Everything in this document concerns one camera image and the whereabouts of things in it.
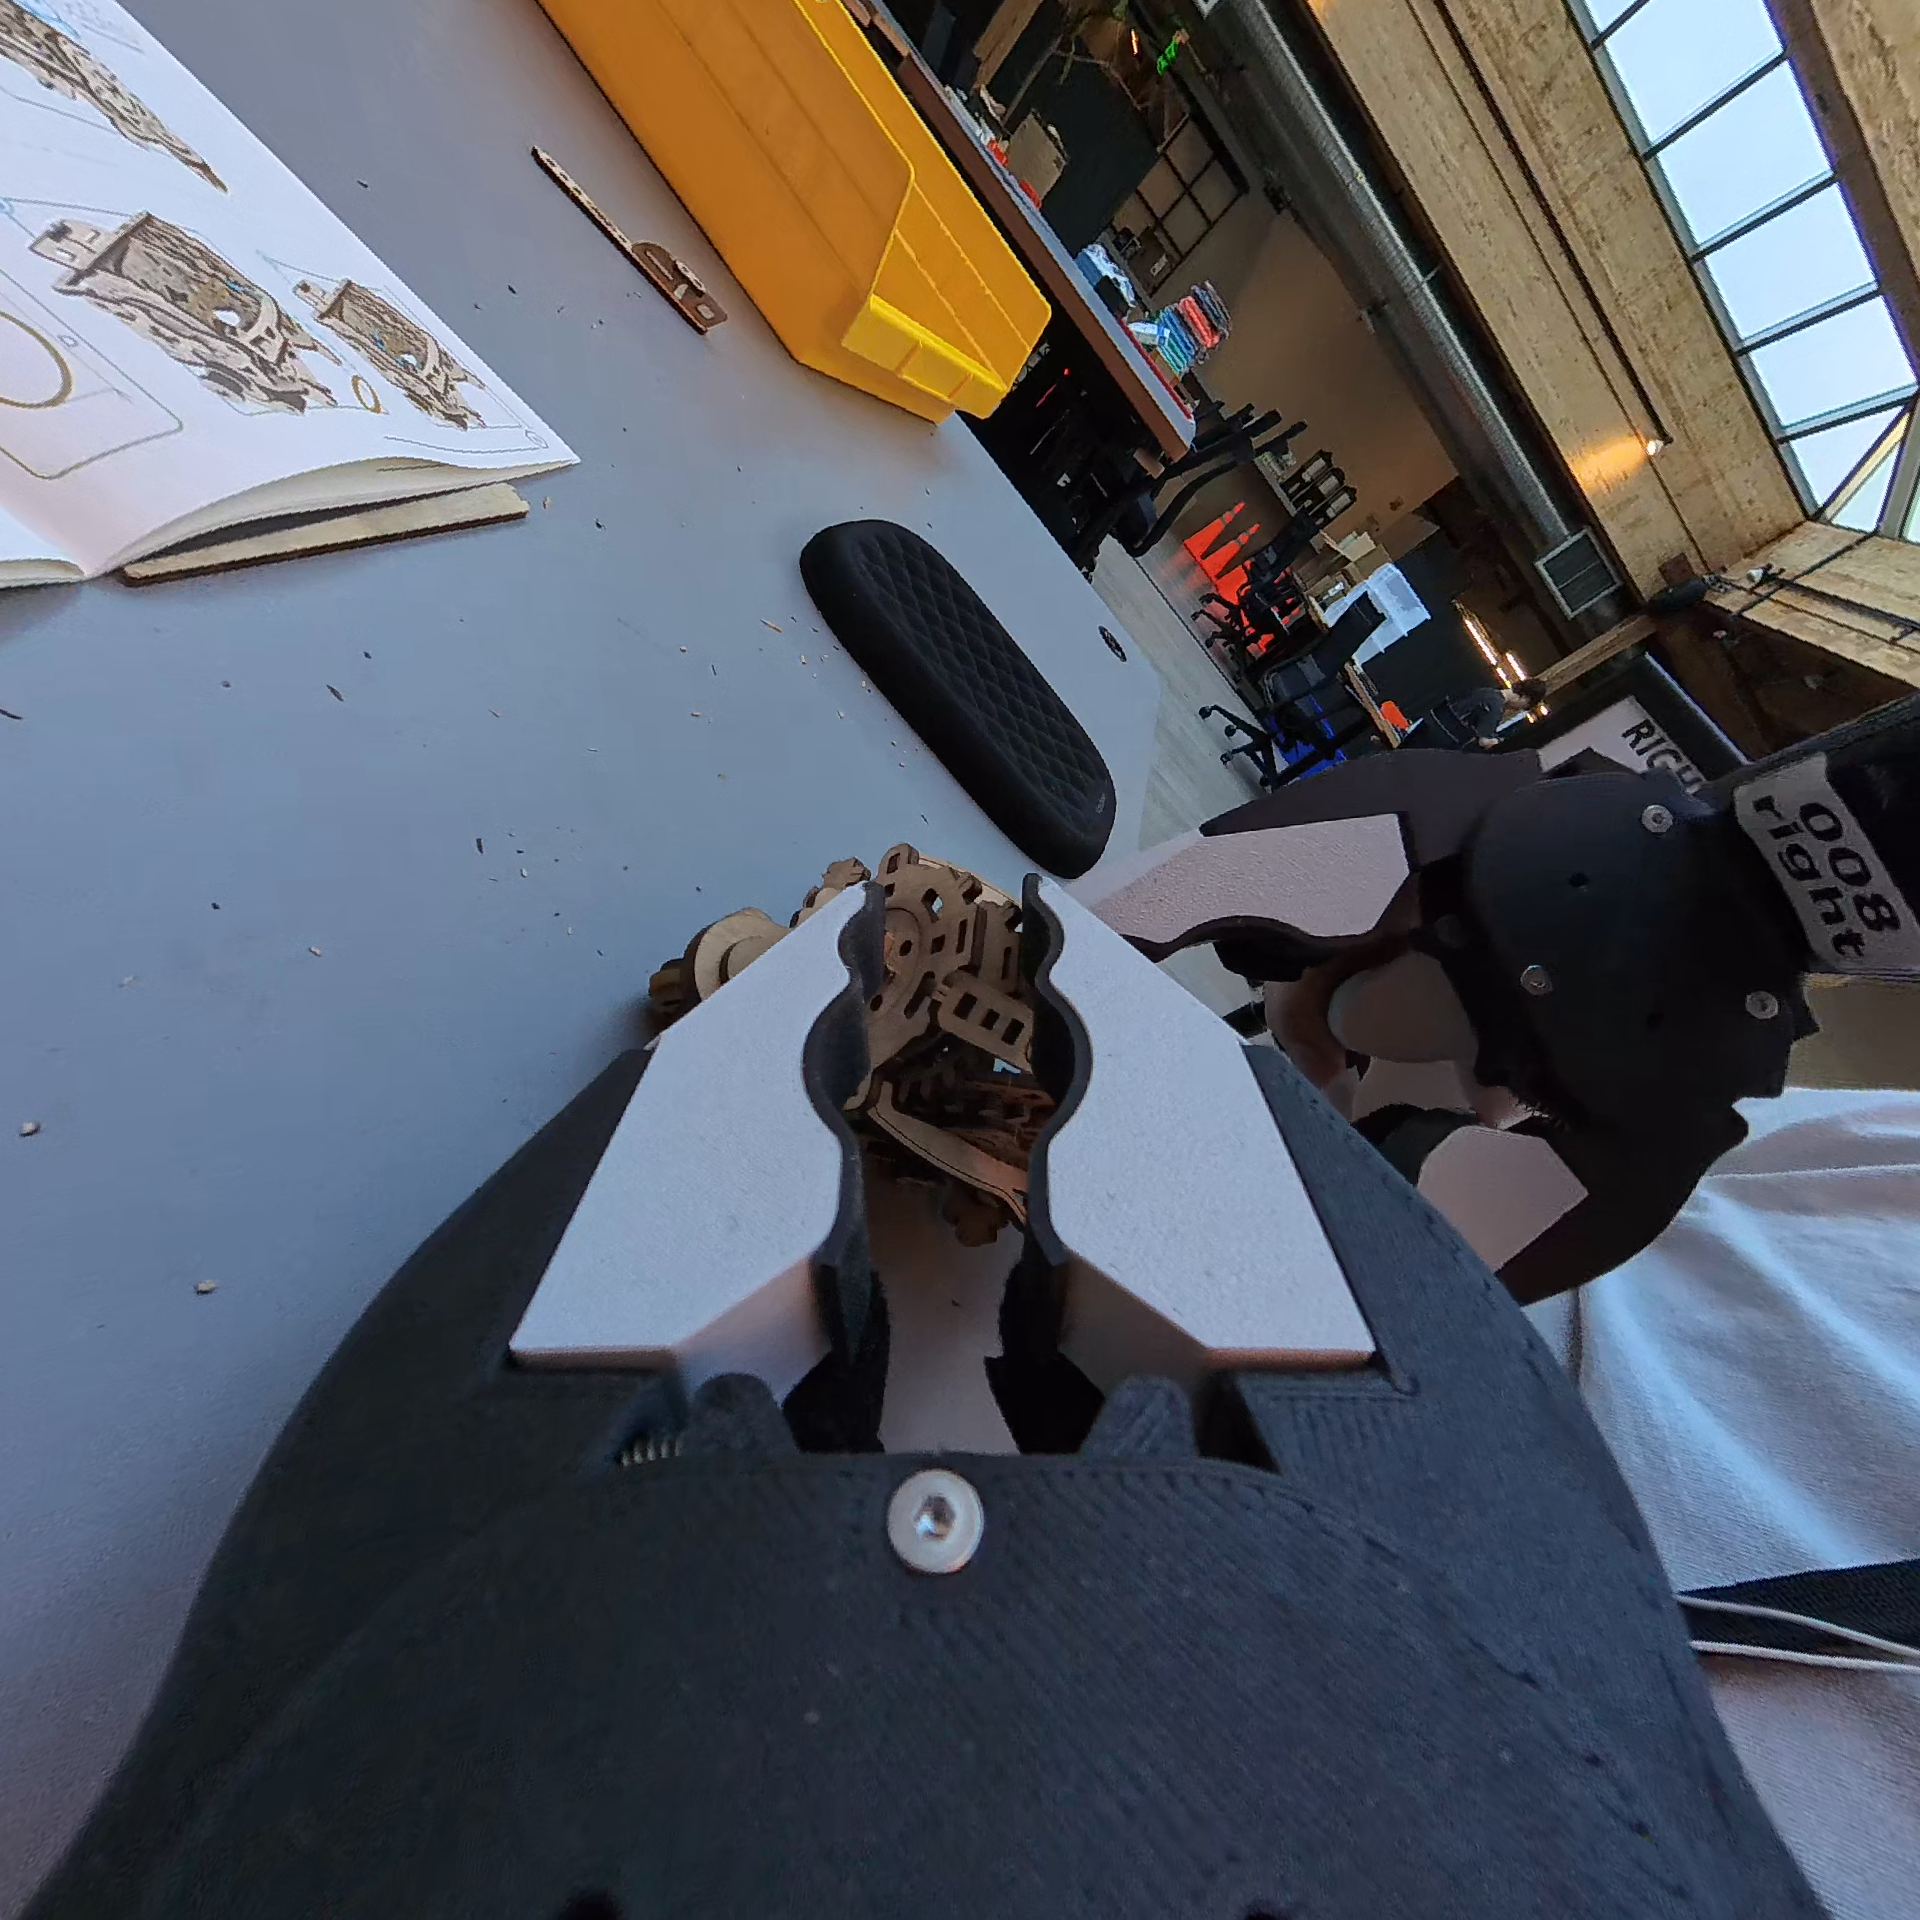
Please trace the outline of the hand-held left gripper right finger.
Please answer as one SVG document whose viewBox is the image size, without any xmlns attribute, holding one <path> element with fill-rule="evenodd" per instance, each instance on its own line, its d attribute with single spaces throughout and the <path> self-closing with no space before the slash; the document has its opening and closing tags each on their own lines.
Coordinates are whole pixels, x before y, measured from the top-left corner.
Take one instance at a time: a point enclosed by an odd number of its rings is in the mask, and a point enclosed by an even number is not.
<svg viewBox="0 0 1920 1920">
<path fill-rule="evenodd" d="M 1135 1377 L 1348 1373 L 1377 1336 L 1252 1050 L 1056 879 L 1026 876 L 1031 1064 L 1052 1110 L 991 1388 L 1022 1453 L 1070 1453 Z"/>
</svg>

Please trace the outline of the grey wall vent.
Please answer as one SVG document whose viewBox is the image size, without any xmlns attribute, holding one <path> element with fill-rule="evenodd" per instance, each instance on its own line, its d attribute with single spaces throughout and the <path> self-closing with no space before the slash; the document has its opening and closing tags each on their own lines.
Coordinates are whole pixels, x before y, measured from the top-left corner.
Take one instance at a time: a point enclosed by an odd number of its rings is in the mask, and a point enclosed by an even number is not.
<svg viewBox="0 0 1920 1920">
<path fill-rule="evenodd" d="M 1620 574 L 1610 559 L 1593 529 L 1548 546 L 1534 567 L 1548 586 L 1552 604 L 1567 620 L 1578 620 L 1607 604 L 1620 586 Z"/>
</svg>

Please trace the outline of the black wrist rest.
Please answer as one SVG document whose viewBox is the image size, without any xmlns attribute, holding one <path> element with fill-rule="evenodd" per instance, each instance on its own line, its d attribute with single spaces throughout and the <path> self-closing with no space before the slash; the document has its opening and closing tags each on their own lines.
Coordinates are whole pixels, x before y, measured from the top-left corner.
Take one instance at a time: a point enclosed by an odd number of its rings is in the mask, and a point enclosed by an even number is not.
<svg viewBox="0 0 1920 1920">
<path fill-rule="evenodd" d="M 823 528 L 801 575 L 827 629 L 993 823 L 1044 870 L 1105 855 L 1114 773 L 967 577 L 887 519 Z"/>
</svg>

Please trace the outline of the row of black office chairs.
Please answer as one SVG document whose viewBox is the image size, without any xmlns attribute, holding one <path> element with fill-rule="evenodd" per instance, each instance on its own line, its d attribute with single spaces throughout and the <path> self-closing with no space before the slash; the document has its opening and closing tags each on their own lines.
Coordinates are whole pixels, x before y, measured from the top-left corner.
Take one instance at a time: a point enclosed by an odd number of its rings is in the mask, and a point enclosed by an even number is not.
<svg viewBox="0 0 1920 1920">
<path fill-rule="evenodd" d="M 1227 567 L 1202 593 L 1194 621 L 1242 709 L 1201 711 L 1230 735 L 1224 761 L 1244 759 L 1262 789 L 1409 743 L 1412 722 L 1377 685 L 1369 663 L 1430 620 L 1400 567 L 1354 577 L 1312 561 L 1326 550 L 1283 535 Z"/>
</svg>

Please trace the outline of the yellow plastic bin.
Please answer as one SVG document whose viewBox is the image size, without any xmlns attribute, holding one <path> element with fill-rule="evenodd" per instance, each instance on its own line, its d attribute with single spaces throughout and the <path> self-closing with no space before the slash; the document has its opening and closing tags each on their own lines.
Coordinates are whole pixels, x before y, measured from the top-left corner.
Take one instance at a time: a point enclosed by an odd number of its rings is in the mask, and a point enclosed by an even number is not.
<svg viewBox="0 0 1920 1920">
<path fill-rule="evenodd" d="M 836 2 L 546 2 L 779 343 L 920 416 L 993 416 L 1050 302 Z"/>
</svg>

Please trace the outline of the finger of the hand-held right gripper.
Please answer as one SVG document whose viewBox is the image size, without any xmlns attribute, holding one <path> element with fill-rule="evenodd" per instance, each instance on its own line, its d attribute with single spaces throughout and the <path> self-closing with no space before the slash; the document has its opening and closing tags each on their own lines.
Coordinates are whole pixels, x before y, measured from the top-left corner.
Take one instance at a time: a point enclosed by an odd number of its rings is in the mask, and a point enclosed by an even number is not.
<svg viewBox="0 0 1920 1920">
<path fill-rule="evenodd" d="M 1402 818 L 1369 814 L 1185 832 L 1102 858 L 1070 896 L 1155 961 L 1218 941 L 1314 959 L 1371 936 L 1410 876 Z"/>
<path fill-rule="evenodd" d="M 1465 1110 L 1396 1102 L 1361 1114 L 1358 1132 L 1495 1270 L 1588 1198 L 1546 1138 Z"/>
</svg>

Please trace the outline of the wooden mechanical puzzle model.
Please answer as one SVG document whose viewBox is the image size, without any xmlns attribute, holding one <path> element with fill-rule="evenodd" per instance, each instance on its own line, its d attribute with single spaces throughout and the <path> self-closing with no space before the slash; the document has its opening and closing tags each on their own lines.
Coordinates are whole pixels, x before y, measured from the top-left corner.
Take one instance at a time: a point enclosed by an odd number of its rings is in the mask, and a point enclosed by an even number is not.
<svg viewBox="0 0 1920 1920">
<path fill-rule="evenodd" d="M 1026 1222 L 1030 1162 L 1056 1098 L 1033 1066 L 1035 1001 L 1022 905 L 980 876 L 895 845 L 878 869 L 831 864 L 790 924 L 748 905 L 703 927 L 648 982 L 646 1010 L 680 1021 L 836 896 L 886 896 L 868 1069 L 843 1104 L 866 1162 L 924 1185 L 951 1233 L 985 1247 Z"/>
</svg>

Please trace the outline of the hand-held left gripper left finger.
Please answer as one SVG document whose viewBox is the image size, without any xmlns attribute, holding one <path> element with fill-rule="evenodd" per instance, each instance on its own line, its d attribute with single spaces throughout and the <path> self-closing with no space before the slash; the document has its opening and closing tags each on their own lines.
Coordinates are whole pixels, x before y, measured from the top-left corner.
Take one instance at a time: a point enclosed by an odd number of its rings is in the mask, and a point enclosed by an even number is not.
<svg viewBox="0 0 1920 1920">
<path fill-rule="evenodd" d="M 806 1449 L 881 1449 L 890 1310 L 848 1104 L 886 901 L 859 879 L 648 1050 L 515 1334 L 544 1369 L 776 1392 Z"/>
</svg>

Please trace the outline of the stack of coloured cloths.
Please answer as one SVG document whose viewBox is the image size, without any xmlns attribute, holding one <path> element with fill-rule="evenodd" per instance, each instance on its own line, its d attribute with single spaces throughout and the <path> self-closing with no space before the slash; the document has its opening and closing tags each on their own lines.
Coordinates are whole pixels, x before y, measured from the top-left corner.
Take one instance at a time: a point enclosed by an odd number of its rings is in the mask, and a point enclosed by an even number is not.
<svg viewBox="0 0 1920 1920">
<path fill-rule="evenodd" d="M 1128 329 L 1168 376 L 1179 378 L 1206 366 L 1230 337 L 1233 313 L 1215 282 L 1202 279 L 1150 317 L 1128 320 Z"/>
</svg>

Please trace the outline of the person's right hand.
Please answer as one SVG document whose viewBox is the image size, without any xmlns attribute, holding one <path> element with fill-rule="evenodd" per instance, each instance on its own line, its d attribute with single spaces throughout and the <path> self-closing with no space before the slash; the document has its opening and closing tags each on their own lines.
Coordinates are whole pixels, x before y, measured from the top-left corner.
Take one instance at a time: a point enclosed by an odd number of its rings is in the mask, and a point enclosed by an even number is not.
<svg viewBox="0 0 1920 1920">
<path fill-rule="evenodd" d="M 1344 961 L 1311 966 L 1292 980 L 1265 985 L 1265 1024 L 1297 1069 L 1342 1113 L 1354 1114 L 1358 1069 L 1330 1024 L 1330 1001 L 1354 969 Z"/>
</svg>

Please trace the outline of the skylight window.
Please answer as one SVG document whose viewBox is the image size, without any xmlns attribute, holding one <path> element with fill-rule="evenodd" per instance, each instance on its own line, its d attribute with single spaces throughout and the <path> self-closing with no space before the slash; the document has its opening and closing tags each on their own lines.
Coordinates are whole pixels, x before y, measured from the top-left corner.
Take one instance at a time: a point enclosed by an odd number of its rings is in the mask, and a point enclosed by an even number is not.
<svg viewBox="0 0 1920 1920">
<path fill-rule="evenodd" d="M 1804 506 L 1913 544 L 1915 352 L 1775 8 L 1568 10 Z"/>
</svg>

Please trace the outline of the person's white shirt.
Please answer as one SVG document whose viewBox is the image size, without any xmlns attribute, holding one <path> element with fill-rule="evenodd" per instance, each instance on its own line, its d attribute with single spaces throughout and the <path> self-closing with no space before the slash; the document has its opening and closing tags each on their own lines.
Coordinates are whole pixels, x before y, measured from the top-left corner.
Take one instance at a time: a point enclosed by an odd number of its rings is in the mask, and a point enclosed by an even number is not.
<svg viewBox="0 0 1920 1920">
<path fill-rule="evenodd" d="M 1744 1113 L 1748 1138 L 1650 1247 L 1529 1317 L 1679 1593 L 1908 1650 L 1891 1671 L 1873 1648 L 1718 1608 L 1689 1630 L 1795 1650 L 1698 1665 L 1824 1910 L 1915 1914 L 1915 1628 L 1873 1622 L 1857 1593 L 1746 1589 L 1915 1561 L 1919 1095 L 1793 1088 Z"/>
</svg>

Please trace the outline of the grey desk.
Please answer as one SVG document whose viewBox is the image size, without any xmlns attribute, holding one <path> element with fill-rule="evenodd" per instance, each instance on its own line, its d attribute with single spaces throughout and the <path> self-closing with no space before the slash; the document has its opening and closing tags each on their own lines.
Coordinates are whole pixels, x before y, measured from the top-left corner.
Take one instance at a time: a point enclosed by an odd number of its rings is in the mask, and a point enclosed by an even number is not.
<svg viewBox="0 0 1920 1920">
<path fill-rule="evenodd" d="M 527 519 L 6 596 L 6 1914 L 324 1358 L 735 905 L 1022 855 L 814 629 L 937 544 L 1140 838 L 1161 681 L 960 421 L 801 368 L 538 5 L 130 5 L 578 463 Z M 703 336 L 539 172 L 727 308 Z"/>
</svg>

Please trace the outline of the white instruction booklet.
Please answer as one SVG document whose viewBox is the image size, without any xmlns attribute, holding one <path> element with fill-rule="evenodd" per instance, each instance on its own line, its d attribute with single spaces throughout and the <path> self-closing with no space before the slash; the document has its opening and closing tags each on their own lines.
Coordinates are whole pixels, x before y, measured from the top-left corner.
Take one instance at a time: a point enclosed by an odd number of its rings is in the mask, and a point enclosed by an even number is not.
<svg viewBox="0 0 1920 1920">
<path fill-rule="evenodd" d="M 577 463 L 134 14 L 2 14 L 7 586 Z"/>
</svg>

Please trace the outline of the wooden puzzle sheet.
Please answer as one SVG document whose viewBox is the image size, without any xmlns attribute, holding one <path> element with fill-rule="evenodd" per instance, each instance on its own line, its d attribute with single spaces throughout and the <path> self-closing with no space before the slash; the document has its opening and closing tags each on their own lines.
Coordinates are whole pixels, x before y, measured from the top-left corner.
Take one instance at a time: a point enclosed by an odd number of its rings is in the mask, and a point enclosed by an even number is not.
<svg viewBox="0 0 1920 1920">
<path fill-rule="evenodd" d="M 314 559 L 354 549 L 466 532 L 524 521 L 529 501 L 515 484 L 489 481 L 354 509 L 274 516 L 246 529 L 206 535 L 116 569 L 123 584 L 167 584 L 220 570 Z"/>
</svg>

